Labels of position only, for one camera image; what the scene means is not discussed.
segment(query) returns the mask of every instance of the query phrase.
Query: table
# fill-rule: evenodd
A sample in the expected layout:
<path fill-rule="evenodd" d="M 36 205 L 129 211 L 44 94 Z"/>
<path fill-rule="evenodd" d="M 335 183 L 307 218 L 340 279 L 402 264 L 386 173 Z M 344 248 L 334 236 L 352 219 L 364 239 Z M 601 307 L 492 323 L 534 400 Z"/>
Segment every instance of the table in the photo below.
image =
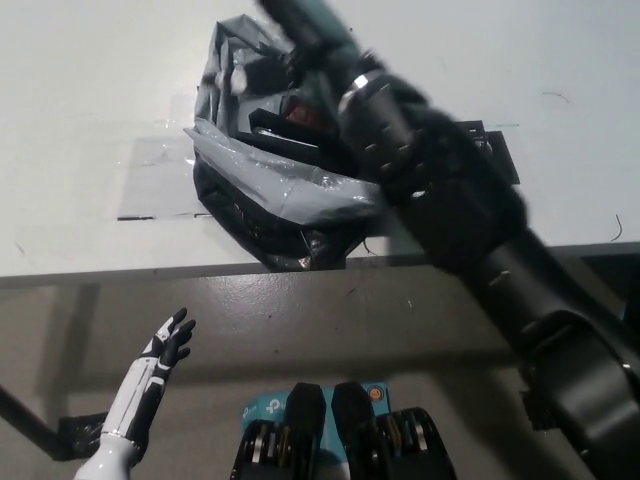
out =
<path fill-rule="evenodd" d="M 504 132 L 547 245 L 639 250 L 640 4 L 333 4 L 362 45 L 436 105 Z M 0 286 L 264 271 L 211 218 L 116 221 L 141 142 L 188 141 L 181 129 L 214 23 L 240 13 L 256 9 L 250 0 L 5 6 Z M 385 228 L 350 266 L 418 261 L 397 221 Z"/>

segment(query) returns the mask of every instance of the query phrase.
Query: white robotic hand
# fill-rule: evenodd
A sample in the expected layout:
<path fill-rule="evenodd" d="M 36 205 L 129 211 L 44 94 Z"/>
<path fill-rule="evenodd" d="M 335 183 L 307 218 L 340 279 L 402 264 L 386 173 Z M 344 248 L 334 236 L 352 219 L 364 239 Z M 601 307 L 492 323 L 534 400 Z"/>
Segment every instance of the white robotic hand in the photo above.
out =
<path fill-rule="evenodd" d="M 129 368 L 102 427 L 98 451 L 76 473 L 75 480 L 128 480 L 149 444 L 149 428 L 172 368 L 189 356 L 181 348 L 195 320 L 181 309 L 165 322 Z"/>

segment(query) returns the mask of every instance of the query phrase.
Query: gray plastic bag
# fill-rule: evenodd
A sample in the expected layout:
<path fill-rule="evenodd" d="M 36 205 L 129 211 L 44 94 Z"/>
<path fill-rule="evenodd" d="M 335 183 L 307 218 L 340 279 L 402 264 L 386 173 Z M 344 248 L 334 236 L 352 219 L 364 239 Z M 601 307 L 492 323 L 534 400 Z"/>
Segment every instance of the gray plastic bag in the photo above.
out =
<path fill-rule="evenodd" d="M 336 268 L 379 215 L 379 187 L 234 138 L 250 132 L 251 112 L 262 108 L 279 113 L 291 92 L 236 96 L 229 72 L 288 51 L 275 30 L 247 16 L 217 24 L 198 90 L 195 125 L 186 130 L 196 155 L 194 182 L 207 210 L 271 270 Z M 314 98 L 308 89 L 296 94 Z"/>

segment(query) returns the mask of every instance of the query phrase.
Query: robotic hand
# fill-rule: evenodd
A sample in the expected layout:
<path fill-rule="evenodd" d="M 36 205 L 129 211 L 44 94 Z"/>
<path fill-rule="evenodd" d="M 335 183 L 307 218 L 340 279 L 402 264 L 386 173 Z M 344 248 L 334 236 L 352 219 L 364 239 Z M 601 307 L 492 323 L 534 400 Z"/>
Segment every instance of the robotic hand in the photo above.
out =
<path fill-rule="evenodd" d="M 75 480 L 128 480 L 142 460 L 171 370 L 191 353 L 181 348 L 196 325 L 195 320 L 180 325 L 186 316 L 183 308 L 169 318 L 131 364 L 102 427 L 100 447 Z"/>
<path fill-rule="evenodd" d="M 322 0 L 259 0 L 313 71 L 342 140 L 432 263 L 458 276 L 520 359 L 525 406 L 601 480 L 640 472 L 640 332 L 585 292 L 528 228 L 473 140 L 373 55 Z"/>

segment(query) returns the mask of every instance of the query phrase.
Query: floor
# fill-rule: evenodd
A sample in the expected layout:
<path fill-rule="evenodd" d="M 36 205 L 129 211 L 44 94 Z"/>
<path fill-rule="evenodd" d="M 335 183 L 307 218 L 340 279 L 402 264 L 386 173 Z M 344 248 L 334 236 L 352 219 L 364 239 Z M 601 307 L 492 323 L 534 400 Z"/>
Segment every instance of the floor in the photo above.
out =
<path fill-rule="evenodd" d="M 611 308 L 589 270 L 572 272 Z M 181 306 L 198 320 L 134 479 L 227 479 L 255 395 L 298 380 L 386 380 L 426 408 L 461 480 L 592 478 L 557 432 L 533 433 L 504 342 L 431 267 L 0 291 L 0 382 L 51 424 L 105 411 L 129 363 Z M 0 421 L 4 480 L 73 478 Z"/>

